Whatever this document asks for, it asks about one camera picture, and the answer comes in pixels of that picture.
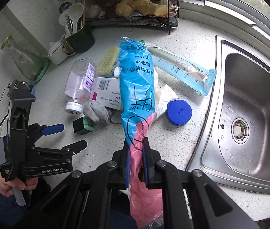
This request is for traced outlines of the person's left hand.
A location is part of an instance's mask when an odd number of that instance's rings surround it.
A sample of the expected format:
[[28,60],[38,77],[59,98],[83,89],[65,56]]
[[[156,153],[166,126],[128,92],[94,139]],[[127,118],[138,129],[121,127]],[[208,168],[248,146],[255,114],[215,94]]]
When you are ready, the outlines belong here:
[[34,190],[37,187],[38,177],[28,178],[25,182],[22,182],[19,178],[15,178],[11,181],[5,181],[0,173],[0,194],[5,197],[11,197],[14,195],[13,189],[16,190]]

